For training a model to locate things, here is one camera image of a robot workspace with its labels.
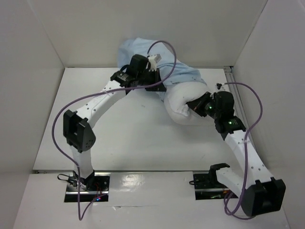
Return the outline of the white pillow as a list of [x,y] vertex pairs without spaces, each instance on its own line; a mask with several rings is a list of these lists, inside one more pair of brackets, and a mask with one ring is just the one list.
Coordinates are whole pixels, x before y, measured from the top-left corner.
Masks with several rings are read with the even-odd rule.
[[212,125],[212,118],[199,116],[187,105],[188,102],[200,98],[206,92],[210,92],[209,87],[200,82],[184,82],[167,87],[163,102],[168,115],[180,125]]

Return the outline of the light blue pillowcase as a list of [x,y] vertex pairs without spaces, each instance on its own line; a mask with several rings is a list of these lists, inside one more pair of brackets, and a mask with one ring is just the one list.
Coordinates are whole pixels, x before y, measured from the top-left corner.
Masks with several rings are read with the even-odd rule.
[[199,71],[180,62],[176,54],[170,52],[160,41],[136,38],[124,41],[118,51],[118,65],[128,65],[134,55],[146,56],[148,54],[159,54],[161,60],[157,63],[163,85],[170,89],[181,92],[186,90],[185,99],[195,100],[206,92],[208,87],[202,80]]

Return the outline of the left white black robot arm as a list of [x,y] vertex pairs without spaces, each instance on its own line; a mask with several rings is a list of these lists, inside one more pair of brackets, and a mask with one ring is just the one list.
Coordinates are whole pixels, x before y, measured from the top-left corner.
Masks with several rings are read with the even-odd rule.
[[76,111],[67,110],[63,115],[63,135],[72,150],[72,158],[77,162],[73,176],[76,184],[89,190],[95,183],[92,167],[91,148],[96,142],[93,128],[101,116],[117,101],[125,97],[130,88],[149,86],[148,91],[165,92],[161,83],[157,63],[160,54],[148,57],[135,54],[130,63],[115,72],[103,89],[103,94],[93,97]]

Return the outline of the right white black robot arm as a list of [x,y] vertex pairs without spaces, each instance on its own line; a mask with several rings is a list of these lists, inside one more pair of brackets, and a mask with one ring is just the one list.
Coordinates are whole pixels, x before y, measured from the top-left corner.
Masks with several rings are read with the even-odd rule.
[[212,165],[209,184],[213,187],[222,184],[229,188],[239,198],[237,208],[241,208],[248,217],[279,211],[285,183],[271,174],[247,139],[248,130],[234,114],[233,95],[226,91],[206,92],[187,105],[199,116],[209,116],[214,120],[216,131],[230,147],[244,173],[240,177],[226,163]]

